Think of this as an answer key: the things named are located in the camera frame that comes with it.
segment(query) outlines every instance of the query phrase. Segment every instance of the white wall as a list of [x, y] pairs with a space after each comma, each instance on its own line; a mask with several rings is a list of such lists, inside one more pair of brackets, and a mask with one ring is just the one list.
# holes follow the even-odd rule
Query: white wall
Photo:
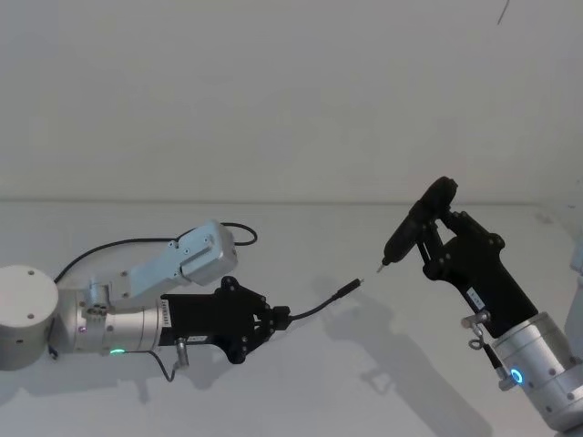
[[[0, 373], [3, 435], [86, 437], [511, 437], [554, 435], [520, 391], [502, 393], [459, 321], [468, 308], [452, 287], [426, 280], [412, 254], [373, 272], [402, 207], [0, 204], [0, 265], [51, 275], [81, 251], [115, 239], [176, 235], [208, 218], [260, 232], [240, 249], [235, 276], [275, 305], [307, 310], [355, 277], [360, 293], [230, 366], [191, 348], [191, 368], [168, 385], [149, 357], [44, 358]], [[507, 242], [503, 261], [531, 299], [564, 323], [576, 289], [573, 242], [536, 208], [470, 208]], [[90, 272], [125, 269], [159, 253], [140, 246], [94, 256]], [[190, 292], [210, 292], [192, 288]], [[163, 353], [167, 364], [172, 350]]]
[[530, 202], [581, 177], [579, 0], [0, 5], [0, 197]]

